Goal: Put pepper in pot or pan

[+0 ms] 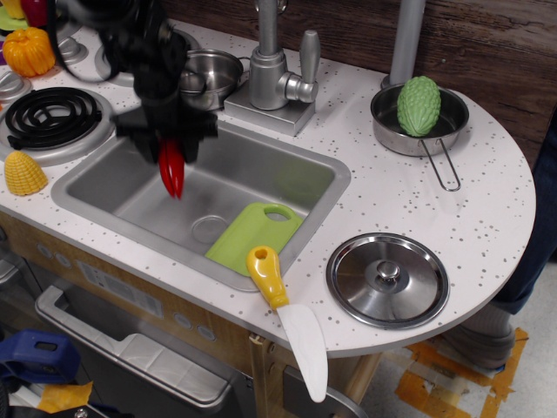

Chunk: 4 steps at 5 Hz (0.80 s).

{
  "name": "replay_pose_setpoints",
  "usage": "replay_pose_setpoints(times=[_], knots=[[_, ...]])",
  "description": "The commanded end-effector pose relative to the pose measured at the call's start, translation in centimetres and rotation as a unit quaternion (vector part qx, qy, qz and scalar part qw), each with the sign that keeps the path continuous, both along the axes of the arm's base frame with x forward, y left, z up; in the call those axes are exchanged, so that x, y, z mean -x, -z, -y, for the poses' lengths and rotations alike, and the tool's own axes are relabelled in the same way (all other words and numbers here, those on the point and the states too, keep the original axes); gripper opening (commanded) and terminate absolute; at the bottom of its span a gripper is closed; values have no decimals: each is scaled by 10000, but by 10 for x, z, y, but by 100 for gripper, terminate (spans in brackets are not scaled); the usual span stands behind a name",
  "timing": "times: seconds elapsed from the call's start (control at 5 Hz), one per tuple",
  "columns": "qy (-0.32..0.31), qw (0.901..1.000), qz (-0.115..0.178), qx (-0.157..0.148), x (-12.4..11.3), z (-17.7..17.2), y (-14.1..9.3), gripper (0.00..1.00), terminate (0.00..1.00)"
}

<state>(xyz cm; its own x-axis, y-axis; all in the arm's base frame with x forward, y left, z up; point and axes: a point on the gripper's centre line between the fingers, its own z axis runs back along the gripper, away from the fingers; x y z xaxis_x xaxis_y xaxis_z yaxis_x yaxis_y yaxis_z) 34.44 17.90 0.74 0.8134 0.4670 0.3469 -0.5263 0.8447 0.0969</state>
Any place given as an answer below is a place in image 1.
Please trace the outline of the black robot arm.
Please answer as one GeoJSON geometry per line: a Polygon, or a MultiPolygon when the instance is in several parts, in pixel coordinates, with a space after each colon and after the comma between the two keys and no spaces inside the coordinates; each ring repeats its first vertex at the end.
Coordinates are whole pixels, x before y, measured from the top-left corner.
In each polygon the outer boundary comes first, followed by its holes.
{"type": "Polygon", "coordinates": [[[49,1],[47,32],[55,55],[58,15],[97,32],[111,72],[133,76],[140,105],[116,114],[112,121],[119,137],[128,138],[143,157],[155,163],[161,145],[176,141],[184,161],[193,163],[200,142],[217,133],[217,117],[183,102],[180,79],[188,42],[174,31],[158,1],[49,1]]]}

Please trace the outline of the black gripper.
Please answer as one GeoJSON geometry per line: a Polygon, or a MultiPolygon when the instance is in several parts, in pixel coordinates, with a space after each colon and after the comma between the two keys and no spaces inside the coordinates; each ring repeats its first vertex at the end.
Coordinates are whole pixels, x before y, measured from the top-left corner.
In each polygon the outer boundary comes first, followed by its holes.
{"type": "Polygon", "coordinates": [[[185,104],[181,98],[169,103],[144,104],[113,117],[118,136],[127,137],[144,160],[158,162],[159,140],[181,142],[186,164],[197,161],[199,143],[218,135],[218,117],[185,104]]]}

